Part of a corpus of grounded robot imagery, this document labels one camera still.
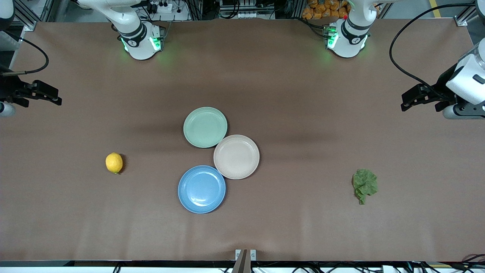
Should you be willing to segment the yellow lemon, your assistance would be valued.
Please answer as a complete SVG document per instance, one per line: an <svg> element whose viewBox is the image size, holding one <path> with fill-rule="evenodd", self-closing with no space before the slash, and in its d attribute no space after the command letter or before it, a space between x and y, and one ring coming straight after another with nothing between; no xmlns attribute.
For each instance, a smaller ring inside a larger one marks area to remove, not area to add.
<svg viewBox="0 0 485 273"><path fill-rule="evenodd" d="M105 164L107 170L114 174L120 173L124 165L121 155L116 152L107 155Z"/></svg>

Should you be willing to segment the green lettuce leaf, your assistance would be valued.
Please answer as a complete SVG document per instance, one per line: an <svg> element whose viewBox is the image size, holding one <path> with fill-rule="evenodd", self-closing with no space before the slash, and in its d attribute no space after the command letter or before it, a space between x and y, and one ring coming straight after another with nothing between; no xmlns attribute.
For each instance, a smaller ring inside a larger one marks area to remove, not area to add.
<svg viewBox="0 0 485 273"><path fill-rule="evenodd" d="M354 195L360 205L365 205L366 197L378 192L377 176L368 169L357 169L353 174Z"/></svg>

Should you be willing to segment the brown table cover sheet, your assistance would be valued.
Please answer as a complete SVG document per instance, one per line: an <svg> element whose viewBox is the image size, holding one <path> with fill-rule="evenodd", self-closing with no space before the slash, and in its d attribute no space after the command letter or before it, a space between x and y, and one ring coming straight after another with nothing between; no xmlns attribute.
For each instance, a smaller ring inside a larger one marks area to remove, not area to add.
<svg viewBox="0 0 485 273"><path fill-rule="evenodd" d="M303 23L173 23L164 51L137 61L109 23L40 23L48 54L23 76L59 89L0 118L0 260L460 261L485 253L485 121L433 104L402 112L415 85L388 47L405 20L374 23L359 55L336 57ZM260 150L223 203L187 211L177 185L213 165L187 115L214 107ZM105 159L123 159L118 174ZM353 174L378 192L364 205Z"/></svg>

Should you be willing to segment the bag of orange fruits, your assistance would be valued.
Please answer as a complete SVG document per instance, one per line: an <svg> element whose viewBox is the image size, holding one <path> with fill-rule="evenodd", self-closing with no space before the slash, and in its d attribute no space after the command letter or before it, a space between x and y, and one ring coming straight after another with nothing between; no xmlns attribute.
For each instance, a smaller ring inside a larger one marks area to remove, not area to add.
<svg viewBox="0 0 485 273"><path fill-rule="evenodd" d="M324 17L346 19L352 8L347 0L306 0L301 17L317 20Z"/></svg>

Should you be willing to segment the white power strip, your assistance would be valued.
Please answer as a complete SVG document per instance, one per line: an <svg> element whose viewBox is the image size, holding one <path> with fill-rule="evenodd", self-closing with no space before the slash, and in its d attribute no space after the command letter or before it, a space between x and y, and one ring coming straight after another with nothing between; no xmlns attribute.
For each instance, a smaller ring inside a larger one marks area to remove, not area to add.
<svg viewBox="0 0 485 273"><path fill-rule="evenodd" d="M169 14L174 10L174 4L172 0L146 0L147 11L149 14Z"/></svg>

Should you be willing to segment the mint green plate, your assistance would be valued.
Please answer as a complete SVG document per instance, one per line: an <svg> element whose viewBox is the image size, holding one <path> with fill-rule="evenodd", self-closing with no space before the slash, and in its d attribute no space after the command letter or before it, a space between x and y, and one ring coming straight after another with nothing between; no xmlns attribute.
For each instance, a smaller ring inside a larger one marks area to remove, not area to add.
<svg viewBox="0 0 485 273"><path fill-rule="evenodd" d="M200 148L215 147L225 138L227 130L228 122L225 115L213 107L193 110L183 125L187 142Z"/></svg>

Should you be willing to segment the blue plate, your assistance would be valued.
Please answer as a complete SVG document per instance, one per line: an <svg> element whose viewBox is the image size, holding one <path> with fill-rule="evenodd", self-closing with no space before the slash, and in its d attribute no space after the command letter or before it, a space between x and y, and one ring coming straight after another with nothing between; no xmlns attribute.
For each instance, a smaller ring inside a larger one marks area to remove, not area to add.
<svg viewBox="0 0 485 273"><path fill-rule="evenodd" d="M177 194L182 206L195 214L215 211L227 192L223 175L213 166L199 165L187 170L180 179Z"/></svg>

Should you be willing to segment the beige plate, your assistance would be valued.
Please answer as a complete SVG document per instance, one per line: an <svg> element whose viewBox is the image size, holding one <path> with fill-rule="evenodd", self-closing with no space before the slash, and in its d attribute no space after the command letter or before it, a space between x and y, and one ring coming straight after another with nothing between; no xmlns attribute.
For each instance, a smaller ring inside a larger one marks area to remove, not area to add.
<svg viewBox="0 0 485 273"><path fill-rule="evenodd" d="M229 135L216 145L213 161L226 178L240 180L251 176L259 166L256 142L245 135Z"/></svg>

